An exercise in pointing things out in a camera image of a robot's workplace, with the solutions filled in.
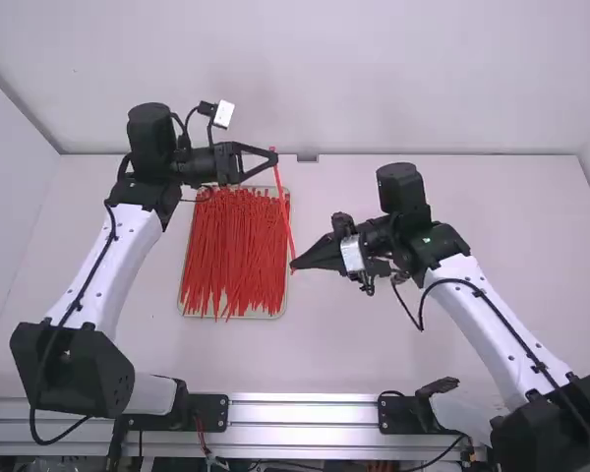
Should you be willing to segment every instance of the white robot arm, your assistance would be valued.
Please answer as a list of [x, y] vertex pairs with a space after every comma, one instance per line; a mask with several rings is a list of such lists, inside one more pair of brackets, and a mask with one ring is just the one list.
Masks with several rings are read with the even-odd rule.
[[[427, 296], [447, 310], [487, 366], [508, 414], [489, 417], [476, 405], [457, 401], [448, 392], [458, 380], [448, 378], [416, 391], [429, 410], [420, 414], [422, 424], [426, 416], [435, 427], [490, 445], [506, 471], [568, 471], [589, 464], [590, 376], [578, 378], [531, 334], [454, 228], [432, 221], [415, 165], [386, 165], [377, 179], [386, 215], [356, 225], [350, 215], [335, 213], [332, 232], [291, 266], [336, 270], [368, 295], [375, 294], [377, 276], [391, 276], [394, 289], [412, 278], [424, 289], [418, 320], [409, 313], [419, 330]], [[379, 413], [382, 402], [379, 398]]]
[[[187, 127], [194, 111], [209, 118], [208, 147], [192, 148]], [[127, 293], [150, 248], [166, 230], [181, 200], [181, 186], [240, 184], [277, 163], [273, 151], [212, 141], [211, 126], [227, 128], [232, 111], [233, 105], [224, 101], [201, 102], [185, 123], [161, 103], [145, 103], [129, 112], [132, 150], [104, 202], [107, 217], [100, 234], [77, 276], [43, 321], [20, 323], [11, 337], [11, 351], [30, 403], [30, 431], [37, 443], [55, 443], [90, 417], [131, 416], [131, 424], [145, 429], [197, 431], [199, 421], [193, 415], [197, 416], [200, 402], [204, 413], [207, 408], [224, 414], [223, 395], [193, 397], [183, 381], [137, 374], [113, 339]], [[179, 138], [173, 120], [182, 128]], [[243, 152], [265, 161], [246, 170]], [[132, 173], [127, 172], [129, 163]], [[35, 428], [37, 409], [85, 417], [64, 434], [44, 440]], [[218, 420], [213, 421], [218, 430], [212, 431], [226, 428]]]

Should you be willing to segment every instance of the white table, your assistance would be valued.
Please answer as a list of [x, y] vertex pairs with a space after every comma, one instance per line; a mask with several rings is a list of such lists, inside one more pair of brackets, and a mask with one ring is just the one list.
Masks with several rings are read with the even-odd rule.
[[[19, 321], [39, 321], [67, 287], [100, 228], [119, 160], [61, 163], [0, 322], [2, 400], [23, 396], [10, 334]], [[356, 221], [380, 215], [375, 171], [402, 160], [417, 164], [434, 218], [470, 244], [523, 322], [575, 373], [590, 373], [590, 190], [575, 156], [322, 155], [304, 164], [283, 155], [298, 253], [330, 231], [335, 211]], [[253, 182], [271, 184], [272, 173]], [[116, 342], [137, 370], [184, 379], [193, 391], [366, 393], [368, 401], [384, 389], [412, 392], [455, 376], [498, 401], [487, 370], [437, 304], [427, 303], [427, 330], [419, 333], [386, 281], [370, 298], [336, 273], [299, 271], [278, 320], [182, 318], [176, 297], [192, 209], [178, 206], [123, 309]], [[415, 285], [401, 290], [416, 307]]]

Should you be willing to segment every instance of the wire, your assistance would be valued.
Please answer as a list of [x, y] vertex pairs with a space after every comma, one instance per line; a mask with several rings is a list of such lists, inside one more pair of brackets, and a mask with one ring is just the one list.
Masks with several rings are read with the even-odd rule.
[[184, 133], [186, 133], [186, 135], [188, 135], [188, 123], [190, 122], [190, 117], [193, 116], [193, 114], [199, 109], [199, 106], [196, 106], [195, 108], [193, 108], [192, 110], [190, 110], [188, 112], [188, 114], [186, 115], [186, 120], [184, 121], [184, 126], [182, 127], [182, 129], [184, 130]]
[[212, 199], [212, 197], [214, 197], [214, 188], [211, 187], [210, 185], [201, 185], [200, 188], [201, 187], [207, 189], [208, 195], [204, 199], [200, 199], [200, 200], [179, 199], [179, 201], [180, 202], [189, 202], [192, 204], [204, 204], [205, 202], [209, 202]]
[[509, 333], [514, 337], [514, 339], [518, 342], [518, 344], [520, 344], [520, 347], [522, 347], [522, 350], [524, 350], [527, 357], [533, 361], [536, 369], [539, 372], [541, 372], [542, 375], [547, 380], [547, 382], [549, 384], [551, 384], [554, 391], [557, 393], [557, 396], [560, 398], [560, 400], [563, 402], [563, 404], [566, 406], [566, 408], [570, 411], [570, 413], [574, 417], [576, 423], [578, 423], [579, 426], [581, 428], [583, 428], [583, 430], [586, 432], [586, 434], [588, 436], [588, 439], [590, 440], [590, 426], [588, 426], [588, 424], [583, 419], [581, 414], [577, 411], [577, 408], [572, 404], [572, 402], [567, 397], [567, 395], [561, 390], [561, 387], [557, 383], [557, 381], [553, 378], [553, 376], [551, 374], [549, 374], [547, 366], [542, 361], [540, 361], [538, 356], [536, 356], [535, 352], [533, 352], [531, 350], [531, 348], [527, 345], [527, 343], [524, 341], [524, 339], [522, 339], [520, 334], [518, 334], [518, 332], [514, 329], [514, 327], [507, 320], [507, 318], [504, 317], [504, 315], [501, 313], [501, 311], [498, 309], [498, 307], [494, 304], [494, 302], [492, 302], [492, 300], [490, 300], [490, 298], [483, 292], [483, 290], [481, 290], [479, 287], [477, 287], [474, 283], [469, 282], [467, 280], [460, 279], [460, 278], [442, 278], [440, 280], [436, 280], [431, 285], [429, 285], [429, 287], [426, 290], [424, 290], [424, 293], [422, 294], [422, 298], [420, 300], [420, 308], [418, 310], [418, 319], [420, 320], [422, 330], [424, 329], [423, 311], [424, 311], [424, 303], [426, 301], [426, 297], [429, 293], [431, 293], [431, 291], [435, 287], [437, 287], [439, 285], [443, 285], [445, 283], [460, 283], [462, 285], [470, 287], [472, 290], [474, 290], [473, 295], [475, 297], [481, 298], [492, 309], [492, 311], [496, 314], [496, 316], [499, 318], [499, 320], [501, 320], [504, 327], [507, 328]]
[[250, 467], [249, 469], [247, 469], [248, 472], [251, 472], [252, 470], [254, 470], [256, 467], [258, 467], [260, 464], [276, 464], [276, 465], [291, 465], [293, 467], [299, 467], [301, 469], [305, 469], [305, 470], [317, 470], [320, 472], [324, 472], [324, 468], [323, 467], [315, 467], [314, 465], [305, 465], [305, 464], [298, 464], [297, 462], [290, 462], [288, 460], [259, 460], [256, 463], [254, 463], [254, 465], [252, 467]]
[[400, 305], [402, 305], [402, 308], [404, 309], [404, 311], [406, 312], [406, 314], [409, 316], [409, 318], [411, 319], [411, 322], [413, 322], [413, 325], [415, 325], [415, 327], [417, 327], [418, 331], [423, 331], [424, 330], [424, 320], [422, 319], [421, 313], [419, 315], [419, 322], [417, 322], [415, 320], [415, 318], [413, 318], [413, 315], [411, 315], [411, 312], [409, 311], [409, 307], [406, 306], [406, 303], [404, 303], [404, 300], [402, 300], [402, 297], [400, 297], [400, 293], [397, 291], [395, 283], [393, 283], [393, 280], [391, 280], [391, 288], [393, 289], [393, 293], [395, 293], [395, 297], [397, 298], [398, 302], [400, 302]]
[[454, 440], [452, 442], [451, 445], [449, 445], [440, 455], [438, 455], [437, 457], [429, 460], [426, 464], [422, 464], [418, 467], [411, 467], [410, 469], [398, 469], [397, 472], [415, 472], [416, 470], [424, 470], [427, 467], [432, 466], [433, 464], [435, 464], [436, 462], [439, 462], [440, 460], [443, 459], [443, 457], [448, 454], [457, 444], [459, 444], [459, 442], [461, 440], [463, 440], [464, 438], [467, 438], [466, 435], [461, 435], [459, 436], [456, 440]]
[[384, 396], [390, 396], [390, 395], [395, 395], [395, 396], [399, 396], [399, 397], [405, 397], [406, 396], [401, 391], [397, 391], [397, 390], [385, 390], [383, 393], [381, 393], [380, 395], [378, 395], [378, 400], [376, 400], [376, 403], [377, 404], [380, 403], [381, 402], [381, 398], [383, 398]]
[[181, 128], [181, 132], [182, 133], [186, 132], [186, 134], [187, 134], [188, 133], [187, 125], [182, 123], [181, 118], [179, 118], [179, 115], [177, 113], [171, 113], [170, 116], [173, 118], [173, 120], [175, 120], [177, 122], [177, 124]]
[[207, 444], [206, 444], [206, 433], [204, 430], [204, 422], [197, 414], [195, 414], [195, 425], [197, 425], [197, 436], [199, 437], [199, 444], [201, 445], [201, 451], [204, 453], [204, 456], [207, 457], [209, 454], [211, 454], [211, 450], [209, 450], [209, 447], [207, 447]]
[[54, 327], [54, 330], [53, 330], [52, 334], [50, 335], [50, 339], [48, 339], [48, 343], [46, 344], [43, 354], [41, 355], [41, 360], [39, 361], [39, 368], [37, 369], [37, 374], [35, 377], [34, 390], [33, 390], [32, 398], [31, 398], [32, 402], [30, 403], [30, 411], [29, 411], [30, 435], [32, 436], [33, 440], [39, 445], [51, 445], [51, 444], [55, 444], [55, 443], [63, 440], [66, 436], [68, 436], [70, 433], [72, 433], [77, 428], [79, 428], [79, 426], [82, 425], [85, 421], [87, 421], [91, 418], [91, 416], [84, 416], [82, 419], [77, 421], [74, 425], [72, 425], [70, 428], [68, 428], [66, 431], [61, 433], [59, 436], [56, 436], [52, 440], [42, 439], [39, 436], [39, 434], [37, 433], [37, 427], [35, 425], [35, 410], [37, 409], [37, 402], [39, 401], [39, 398], [41, 397], [39, 387], [41, 386], [41, 380], [42, 380], [42, 377], [43, 377], [44, 372], [46, 370], [46, 365], [48, 364], [48, 358], [50, 357], [50, 352], [52, 351], [52, 349], [55, 346], [55, 343], [57, 342], [57, 338], [59, 337], [59, 333], [61, 332], [61, 328], [68, 322], [68, 319], [75, 312], [75, 310], [80, 310], [83, 307], [81, 305], [81, 300], [83, 299], [84, 295], [86, 294], [89, 284], [91, 283], [92, 279], [94, 278], [94, 275], [96, 274], [96, 271], [98, 270], [98, 267], [100, 266], [100, 263], [102, 263], [102, 260], [105, 257], [105, 254], [107, 254], [107, 251], [109, 250], [109, 247], [111, 246], [111, 243], [113, 243], [114, 241], [116, 241], [118, 239], [118, 237], [116, 236], [116, 217], [114, 216], [114, 213], [111, 210], [111, 206], [109, 205], [109, 202], [104, 201], [103, 204], [105, 205], [105, 209], [107, 210], [107, 213], [109, 214], [109, 219], [111, 220], [111, 231], [109, 232], [109, 236], [107, 237], [107, 241], [105, 242], [105, 245], [103, 246], [102, 251], [98, 255], [98, 258], [96, 259], [96, 261], [94, 262], [94, 265], [92, 266], [91, 270], [89, 271], [88, 277], [86, 278], [86, 281], [84, 282], [83, 286], [79, 290], [79, 293], [77, 294], [75, 299], [72, 301], [72, 303], [68, 307], [68, 310], [66, 311], [65, 315], [61, 318], [61, 320], [59, 321], [57, 326]]
[[209, 144], [209, 148], [214, 148], [214, 138], [212, 137], [212, 120], [209, 120], [207, 123], [207, 143]]

